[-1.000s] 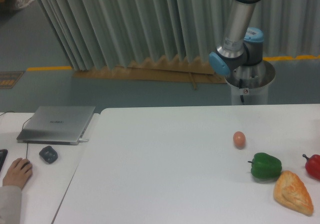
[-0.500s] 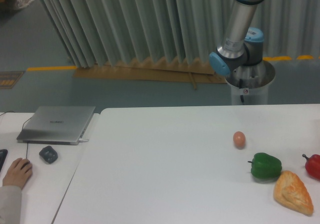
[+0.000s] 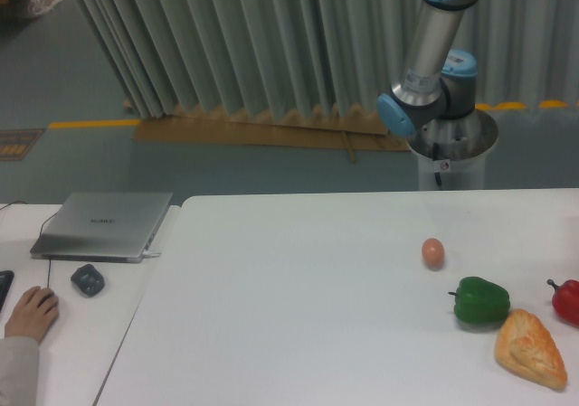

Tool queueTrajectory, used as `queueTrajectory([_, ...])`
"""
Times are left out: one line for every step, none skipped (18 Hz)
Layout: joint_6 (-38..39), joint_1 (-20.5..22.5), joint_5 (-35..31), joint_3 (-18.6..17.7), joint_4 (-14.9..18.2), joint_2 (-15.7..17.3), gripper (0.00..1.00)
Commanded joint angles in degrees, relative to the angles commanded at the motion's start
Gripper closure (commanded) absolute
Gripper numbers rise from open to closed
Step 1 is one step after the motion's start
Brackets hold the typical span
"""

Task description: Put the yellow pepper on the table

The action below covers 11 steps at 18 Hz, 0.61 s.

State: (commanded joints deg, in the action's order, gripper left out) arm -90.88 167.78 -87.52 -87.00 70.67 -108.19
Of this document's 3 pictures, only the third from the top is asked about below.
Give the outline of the person's right hand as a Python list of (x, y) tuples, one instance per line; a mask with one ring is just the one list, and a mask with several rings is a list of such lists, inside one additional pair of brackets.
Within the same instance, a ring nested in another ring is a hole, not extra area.
[(23, 293), (5, 324), (5, 338), (25, 337), (33, 339), (38, 345), (42, 343), (60, 311), (59, 298), (58, 305), (47, 314), (38, 310), (37, 293), (40, 289), (36, 286)]

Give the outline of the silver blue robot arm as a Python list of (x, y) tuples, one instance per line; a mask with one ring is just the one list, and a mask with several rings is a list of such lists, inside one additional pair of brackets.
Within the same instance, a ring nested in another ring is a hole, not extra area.
[(482, 56), (453, 45), (463, 15), (479, 0), (419, 0), (415, 31), (378, 117), (399, 137), (436, 118), (464, 118), (482, 99), (492, 108), (578, 103), (578, 0), (486, 0)]

